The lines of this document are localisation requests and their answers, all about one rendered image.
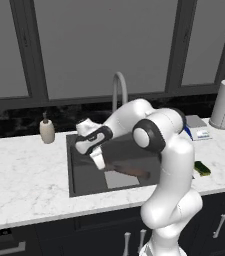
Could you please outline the green and yellow sponge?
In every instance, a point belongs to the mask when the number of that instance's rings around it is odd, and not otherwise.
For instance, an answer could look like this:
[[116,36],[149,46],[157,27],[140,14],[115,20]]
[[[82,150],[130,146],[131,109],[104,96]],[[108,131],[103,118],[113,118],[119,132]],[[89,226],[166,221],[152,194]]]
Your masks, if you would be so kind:
[[196,161],[194,163],[194,169],[199,173],[200,176],[209,176],[211,174],[210,169],[201,161]]

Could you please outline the dark framed window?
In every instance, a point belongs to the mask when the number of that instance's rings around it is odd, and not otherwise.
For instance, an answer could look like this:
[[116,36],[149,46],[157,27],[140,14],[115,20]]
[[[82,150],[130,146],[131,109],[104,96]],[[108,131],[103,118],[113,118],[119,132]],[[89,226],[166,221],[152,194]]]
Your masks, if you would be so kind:
[[0,110],[217,92],[225,0],[0,0]]

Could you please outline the beige soap dispenser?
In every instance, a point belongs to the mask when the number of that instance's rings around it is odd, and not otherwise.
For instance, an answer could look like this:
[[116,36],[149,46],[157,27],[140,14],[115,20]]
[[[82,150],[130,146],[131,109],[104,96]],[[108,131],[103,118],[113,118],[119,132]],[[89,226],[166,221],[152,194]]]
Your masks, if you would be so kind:
[[47,113],[43,113],[43,120],[39,124],[41,139],[45,144],[53,143],[55,140],[55,128],[50,119],[47,118]]

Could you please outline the grey curved tap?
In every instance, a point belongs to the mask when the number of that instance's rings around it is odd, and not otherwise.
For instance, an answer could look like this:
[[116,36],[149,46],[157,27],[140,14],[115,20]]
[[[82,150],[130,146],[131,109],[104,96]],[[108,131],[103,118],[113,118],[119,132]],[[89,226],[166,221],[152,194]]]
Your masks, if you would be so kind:
[[121,88],[122,104],[128,102],[128,92],[125,78],[121,72],[116,72],[113,77],[112,111],[117,110],[118,88]]

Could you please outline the dark cupboard door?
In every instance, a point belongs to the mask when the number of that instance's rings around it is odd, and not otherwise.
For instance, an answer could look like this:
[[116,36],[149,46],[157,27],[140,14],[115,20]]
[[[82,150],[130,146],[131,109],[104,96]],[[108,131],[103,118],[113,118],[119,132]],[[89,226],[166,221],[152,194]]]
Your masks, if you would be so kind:
[[187,256],[225,256],[225,192],[202,197],[203,208],[181,233]]
[[130,232],[129,256],[138,256],[140,231],[151,231],[140,218],[140,208],[37,224],[36,233],[44,256],[123,256],[124,234]]

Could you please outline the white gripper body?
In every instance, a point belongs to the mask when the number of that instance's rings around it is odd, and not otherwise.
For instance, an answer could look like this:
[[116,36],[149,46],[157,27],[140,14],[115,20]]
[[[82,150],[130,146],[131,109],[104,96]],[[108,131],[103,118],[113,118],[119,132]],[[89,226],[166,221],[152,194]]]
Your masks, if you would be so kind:
[[90,157],[92,158],[93,162],[95,163],[96,167],[99,170],[102,170],[105,168],[105,160],[103,158],[101,147],[95,148],[90,154]]

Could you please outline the black dishwasher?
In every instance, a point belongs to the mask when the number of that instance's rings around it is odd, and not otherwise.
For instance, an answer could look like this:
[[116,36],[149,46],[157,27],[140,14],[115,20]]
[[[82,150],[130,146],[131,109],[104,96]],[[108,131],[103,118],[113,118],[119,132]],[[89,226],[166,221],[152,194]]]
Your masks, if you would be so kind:
[[34,228],[0,229],[0,256],[42,256]]

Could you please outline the dark steel sink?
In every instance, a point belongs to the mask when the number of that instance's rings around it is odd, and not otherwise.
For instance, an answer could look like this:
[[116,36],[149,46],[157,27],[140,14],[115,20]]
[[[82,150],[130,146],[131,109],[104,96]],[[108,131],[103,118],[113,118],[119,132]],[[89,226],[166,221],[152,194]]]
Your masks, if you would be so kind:
[[121,174],[114,170],[99,170],[89,156],[82,155],[76,150],[76,137],[76,134],[66,136],[71,197],[156,185],[159,182],[159,156],[139,148],[130,134],[105,143],[102,148],[104,160],[146,171],[150,174],[148,179]]

